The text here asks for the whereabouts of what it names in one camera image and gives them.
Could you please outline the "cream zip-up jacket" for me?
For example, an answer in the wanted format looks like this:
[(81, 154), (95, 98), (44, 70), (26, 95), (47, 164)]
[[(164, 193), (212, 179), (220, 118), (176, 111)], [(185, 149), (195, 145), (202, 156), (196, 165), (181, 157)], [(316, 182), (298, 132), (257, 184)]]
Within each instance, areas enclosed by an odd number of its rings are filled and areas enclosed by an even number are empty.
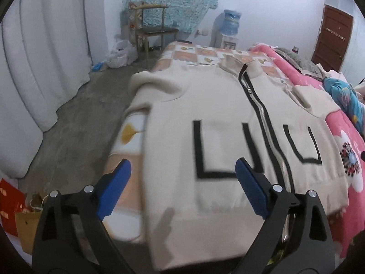
[(130, 110), (147, 110), (143, 199), (157, 270), (245, 254), (261, 217), (235, 175), (243, 158), (288, 192), (316, 191), (326, 214), (348, 205), (348, 182), (325, 121), (330, 95), (268, 76), (256, 59), (172, 64), (132, 76)]

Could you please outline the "brown paper bag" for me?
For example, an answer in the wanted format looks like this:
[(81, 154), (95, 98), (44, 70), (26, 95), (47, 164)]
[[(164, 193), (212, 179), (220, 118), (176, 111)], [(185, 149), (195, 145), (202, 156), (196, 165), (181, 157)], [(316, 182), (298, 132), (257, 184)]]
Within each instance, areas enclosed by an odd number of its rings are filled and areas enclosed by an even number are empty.
[(27, 254), (33, 253), (33, 245), (37, 232), (38, 222), (43, 211), (45, 197), (39, 193), (33, 194), (29, 207), (15, 214), (17, 234), (22, 250)]

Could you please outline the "pink floral blanket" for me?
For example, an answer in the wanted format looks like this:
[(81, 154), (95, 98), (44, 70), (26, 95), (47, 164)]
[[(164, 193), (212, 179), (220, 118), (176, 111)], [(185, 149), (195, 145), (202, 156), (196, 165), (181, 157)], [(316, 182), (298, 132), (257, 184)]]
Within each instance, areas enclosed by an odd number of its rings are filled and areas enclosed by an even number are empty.
[[(323, 88), (322, 82), (295, 69), (269, 45), (256, 43), (249, 47), (249, 52), (254, 56), (265, 54), (294, 85)], [(329, 114), (325, 121), (334, 135), (343, 162), (347, 164), (349, 205), (329, 217), (335, 252), (343, 260), (355, 235), (364, 230), (364, 161), (361, 159), (364, 140), (342, 110)]]

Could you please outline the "checkered orange white bedsheet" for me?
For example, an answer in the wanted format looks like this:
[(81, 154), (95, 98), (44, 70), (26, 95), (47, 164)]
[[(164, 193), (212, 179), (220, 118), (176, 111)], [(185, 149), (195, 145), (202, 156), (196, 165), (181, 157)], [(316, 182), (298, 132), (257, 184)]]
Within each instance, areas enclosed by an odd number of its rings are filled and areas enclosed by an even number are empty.
[[(179, 65), (214, 65), (227, 55), (232, 55), (244, 63), (253, 59), (259, 61), (263, 71), (286, 84), (291, 81), (274, 63), (274, 56), (262, 51), (244, 51), (214, 48), (188, 43), (170, 43), (151, 69), (153, 72)], [(147, 112), (134, 111), (126, 116), (109, 153), (104, 172), (110, 173), (120, 161), (127, 159), (132, 165), (132, 173), (113, 212), (106, 216), (103, 224), (110, 236), (117, 241), (143, 242), (141, 175), (143, 160), (143, 135), (146, 128)]]

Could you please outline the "red gift bag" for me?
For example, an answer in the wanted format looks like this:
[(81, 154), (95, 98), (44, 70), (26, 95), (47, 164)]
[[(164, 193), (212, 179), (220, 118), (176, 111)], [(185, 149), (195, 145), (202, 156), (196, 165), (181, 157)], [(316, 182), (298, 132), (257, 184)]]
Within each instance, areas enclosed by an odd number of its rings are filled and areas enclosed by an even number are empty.
[(5, 179), (1, 179), (0, 190), (2, 227), (6, 233), (17, 237), (18, 233), (15, 214), (28, 211), (25, 205), (25, 195), (20, 192), (20, 190), (9, 184)]

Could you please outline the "blue patterned garment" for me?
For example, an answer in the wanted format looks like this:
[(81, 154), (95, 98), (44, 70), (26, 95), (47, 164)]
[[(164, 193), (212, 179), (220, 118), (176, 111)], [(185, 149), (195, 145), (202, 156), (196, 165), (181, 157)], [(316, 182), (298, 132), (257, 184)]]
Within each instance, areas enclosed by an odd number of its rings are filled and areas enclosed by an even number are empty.
[(330, 77), (324, 79), (323, 87), (364, 137), (364, 104), (359, 101), (352, 87), (340, 79)]

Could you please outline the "grey blanket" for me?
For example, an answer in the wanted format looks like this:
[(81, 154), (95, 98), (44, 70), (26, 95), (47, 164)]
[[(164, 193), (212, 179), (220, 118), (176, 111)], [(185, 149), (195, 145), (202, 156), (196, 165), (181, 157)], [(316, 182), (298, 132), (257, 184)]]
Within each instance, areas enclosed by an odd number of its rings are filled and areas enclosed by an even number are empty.
[(293, 51), (285, 48), (275, 48), (274, 51), (304, 76), (310, 76), (320, 82), (323, 82), (329, 76), (328, 72), (324, 71), (323, 68)]

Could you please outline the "blue object on floor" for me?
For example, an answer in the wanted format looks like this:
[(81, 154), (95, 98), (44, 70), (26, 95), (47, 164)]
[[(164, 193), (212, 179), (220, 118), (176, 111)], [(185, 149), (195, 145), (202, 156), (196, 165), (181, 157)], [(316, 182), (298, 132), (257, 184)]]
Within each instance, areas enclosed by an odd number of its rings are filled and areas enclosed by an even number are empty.
[(92, 72), (98, 72), (102, 69), (104, 62), (99, 62), (91, 68)]

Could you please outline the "white plastic bag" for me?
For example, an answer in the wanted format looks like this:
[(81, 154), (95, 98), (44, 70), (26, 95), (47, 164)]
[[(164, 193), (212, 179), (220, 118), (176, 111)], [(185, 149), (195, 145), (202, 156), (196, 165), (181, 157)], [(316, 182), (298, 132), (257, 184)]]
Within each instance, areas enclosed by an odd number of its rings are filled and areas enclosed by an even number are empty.
[(113, 46), (104, 63), (111, 69), (118, 69), (132, 64), (137, 58), (137, 48), (129, 40), (121, 40)]

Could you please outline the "white curtain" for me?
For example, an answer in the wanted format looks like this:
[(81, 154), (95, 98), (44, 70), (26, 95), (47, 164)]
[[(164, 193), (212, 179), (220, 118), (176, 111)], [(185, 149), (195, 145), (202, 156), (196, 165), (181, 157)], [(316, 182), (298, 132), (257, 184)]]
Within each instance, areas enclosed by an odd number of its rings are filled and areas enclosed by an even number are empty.
[(90, 67), (83, 0), (13, 0), (1, 21), (2, 176), (26, 175)]

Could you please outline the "dark red wooden door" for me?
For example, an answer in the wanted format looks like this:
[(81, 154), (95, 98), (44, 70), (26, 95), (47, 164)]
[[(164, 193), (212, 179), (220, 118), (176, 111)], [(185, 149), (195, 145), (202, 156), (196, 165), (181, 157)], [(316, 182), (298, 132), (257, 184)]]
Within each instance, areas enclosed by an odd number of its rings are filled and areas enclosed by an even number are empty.
[(326, 71), (340, 71), (351, 39), (353, 16), (325, 5), (321, 29), (311, 61)]

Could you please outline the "white water dispenser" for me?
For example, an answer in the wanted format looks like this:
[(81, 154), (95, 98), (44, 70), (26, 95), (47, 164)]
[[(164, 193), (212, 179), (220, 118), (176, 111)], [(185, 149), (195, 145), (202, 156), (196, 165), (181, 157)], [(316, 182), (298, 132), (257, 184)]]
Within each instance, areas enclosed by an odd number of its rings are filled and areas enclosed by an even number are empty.
[(235, 50), (237, 48), (238, 42), (239, 38), (236, 36), (228, 36), (222, 34), (221, 32), (217, 32), (214, 47), (225, 50)]

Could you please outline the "wooden chair black seat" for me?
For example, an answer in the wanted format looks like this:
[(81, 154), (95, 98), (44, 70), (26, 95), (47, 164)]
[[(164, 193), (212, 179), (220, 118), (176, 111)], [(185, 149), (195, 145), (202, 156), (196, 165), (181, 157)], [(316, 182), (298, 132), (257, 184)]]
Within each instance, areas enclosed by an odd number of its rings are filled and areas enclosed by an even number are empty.
[[(146, 68), (149, 69), (149, 38), (160, 36), (161, 37), (161, 47), (164, 47), (164, 36), (173, 34), (174, 39), (177, 39), (177, 33), (179, 29), (177, 27), (167, 27), (164, 24), (165, 21), (165, 12), (169, 8), (168, 5), (165, 4), (146, 4), (142, 2), (140, 5), (136, 5), (135, 3), (130, 3), (130, 10), (134, 11), (134, 35), (135, 35), (135, 44), (137, 48), (137, 54), (139, 54), (139, 39), (143, 42), (143, 47), (145, 51), (145, 61)], [(162, 18), (160, 25), (152, 26), (152, 25), (144, 25), (143, 22), (143, 13), (146, 10), (152, 9), (161, 9)]]

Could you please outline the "blue water bottle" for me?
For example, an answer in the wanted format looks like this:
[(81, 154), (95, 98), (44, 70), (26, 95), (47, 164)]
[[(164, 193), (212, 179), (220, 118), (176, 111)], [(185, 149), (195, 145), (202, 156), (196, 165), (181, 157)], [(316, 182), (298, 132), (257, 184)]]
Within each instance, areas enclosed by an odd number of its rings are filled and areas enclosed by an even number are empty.
[(220, 27), (220, 32), (226, 36), (237, 35), (240, 27), (241, 13), (229, 9), (225, 9), (223, 12), (224, 19)]

